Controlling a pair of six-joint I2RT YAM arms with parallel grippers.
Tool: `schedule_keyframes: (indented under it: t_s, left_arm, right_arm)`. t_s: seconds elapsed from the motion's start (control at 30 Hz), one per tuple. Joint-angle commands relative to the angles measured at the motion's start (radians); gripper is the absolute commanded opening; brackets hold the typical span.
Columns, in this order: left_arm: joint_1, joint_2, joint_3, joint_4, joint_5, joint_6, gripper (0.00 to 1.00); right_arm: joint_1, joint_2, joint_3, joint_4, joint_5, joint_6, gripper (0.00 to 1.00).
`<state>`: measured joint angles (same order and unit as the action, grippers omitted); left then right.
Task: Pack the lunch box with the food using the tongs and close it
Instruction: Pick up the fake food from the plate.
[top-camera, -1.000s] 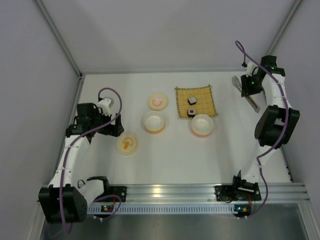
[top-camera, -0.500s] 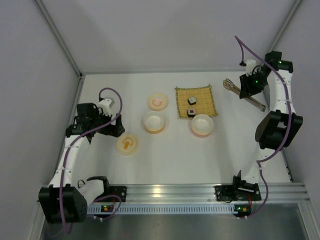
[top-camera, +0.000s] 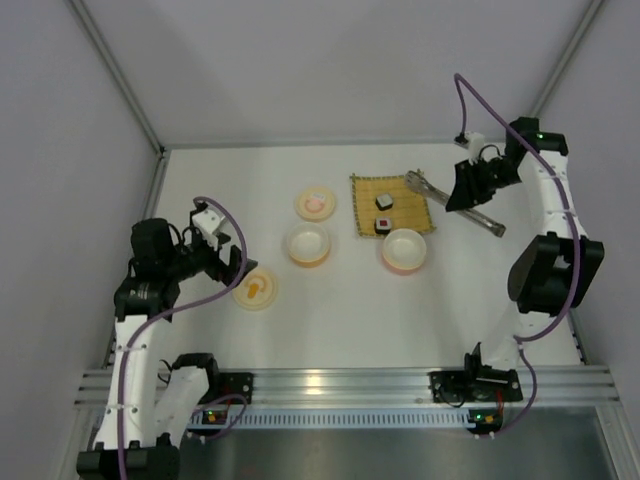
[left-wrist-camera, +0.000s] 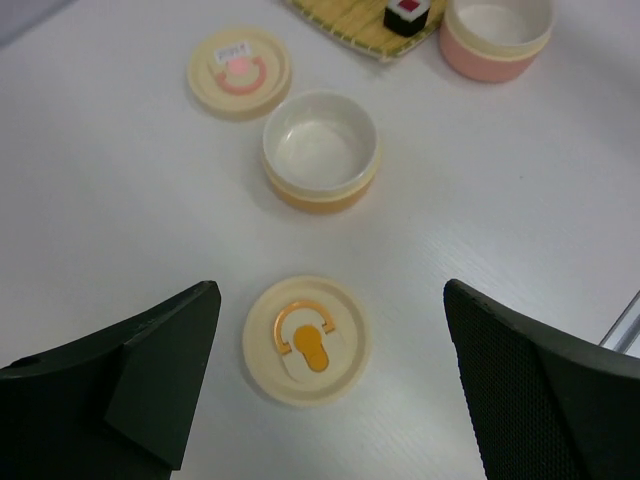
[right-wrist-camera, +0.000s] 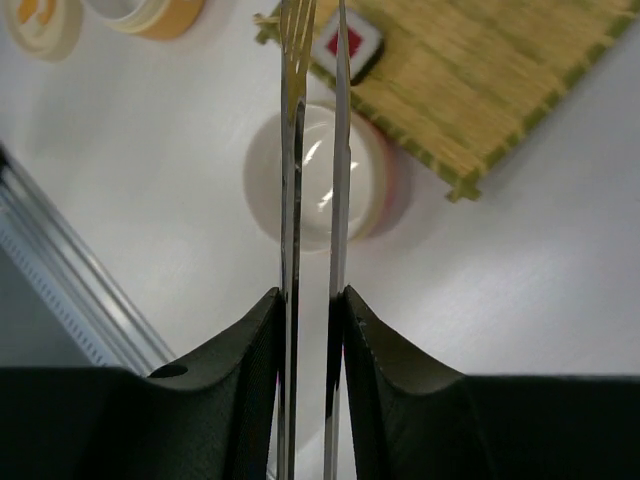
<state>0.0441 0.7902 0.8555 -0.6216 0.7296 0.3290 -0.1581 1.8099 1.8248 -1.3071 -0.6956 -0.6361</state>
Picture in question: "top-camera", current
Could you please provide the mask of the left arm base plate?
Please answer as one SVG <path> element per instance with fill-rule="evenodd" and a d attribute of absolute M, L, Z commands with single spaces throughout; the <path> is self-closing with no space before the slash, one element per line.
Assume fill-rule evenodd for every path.
<path fill-rule="evenodd" d="M 217 380 L 217 398 L 238 395 L 242 396 L 247 404 L 251 404 L 254 379 L 254 374 L 248 371 L 222 371 Z"/>

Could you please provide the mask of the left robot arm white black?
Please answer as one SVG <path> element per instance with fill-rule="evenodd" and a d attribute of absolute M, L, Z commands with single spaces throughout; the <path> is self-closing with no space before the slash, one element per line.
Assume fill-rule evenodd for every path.
<path fill-rule="evenodd" d="M 218 405 L 249 404 L 240 389 L 224 386 L 210 353 L 179 355 L 170 366 L 164 392 L 157 391 L 162 345 L 175 314 L 180 284 L 206 273 L 224 288 L 220 299 L 256 267 L 244 239 L 222 260 L 230 238 L 203 211 L 193 213 L 186 244 L 176 228 L 161 218 L 136 223 L 133 256 L 114 295 L 114 364 L 101 426 L 92 446 L 79 453 L 82 479 L 176 479 L 179 446 L 192 417 Z"/>

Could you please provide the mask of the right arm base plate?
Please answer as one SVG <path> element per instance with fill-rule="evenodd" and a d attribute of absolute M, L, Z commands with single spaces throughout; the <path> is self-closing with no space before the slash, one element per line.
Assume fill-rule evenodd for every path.
<path fill-rule="evenodd" d="M 428 377 L 436 403 L 462 406 L 467 403 L 523 400 L 519 377 L 515 370 L 443 370 L 431 372 Z"/>

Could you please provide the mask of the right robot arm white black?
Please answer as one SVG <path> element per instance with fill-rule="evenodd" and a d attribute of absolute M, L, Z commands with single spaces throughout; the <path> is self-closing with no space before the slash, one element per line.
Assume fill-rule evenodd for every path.
<path fill-rule="evenodd" d="M 535 117 L 520 117 L 505 128 L 501 155 L 486 160 L 482 148 L 455 166 L 455 182 L 445 208 L 469 212 L 494 194 L 521 184 L 536 234 L 511 267 L 506 310 L 496 332 L 464 357 L 464 366 L 440 390 L 466 401 L 522 399 L 513 368 L 525 345 L 550 335 L 580 305 L 605 256 L 589 239 L 570 192 L 568 145 L 564 135 L 544 132 Z"/>

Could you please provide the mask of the sushi roll red centre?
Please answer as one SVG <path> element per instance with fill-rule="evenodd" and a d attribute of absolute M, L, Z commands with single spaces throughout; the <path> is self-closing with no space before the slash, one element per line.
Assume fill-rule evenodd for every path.
<path fill-rule="evenodd" d="M 374 232 L 376 235 L 386 236 L 393 230 L 390 217 L 378 216 L 374 220 Z"/>

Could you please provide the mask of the sushi roll green centre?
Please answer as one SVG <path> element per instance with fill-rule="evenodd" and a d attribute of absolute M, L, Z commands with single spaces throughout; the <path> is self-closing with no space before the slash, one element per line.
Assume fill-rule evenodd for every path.
<path fill-rule="evenodd" d="M 379 211 L 386 211 L 393 207 L 394 199 L 390 193 L 383 193 L 376 197 L 375 204 Z"/>

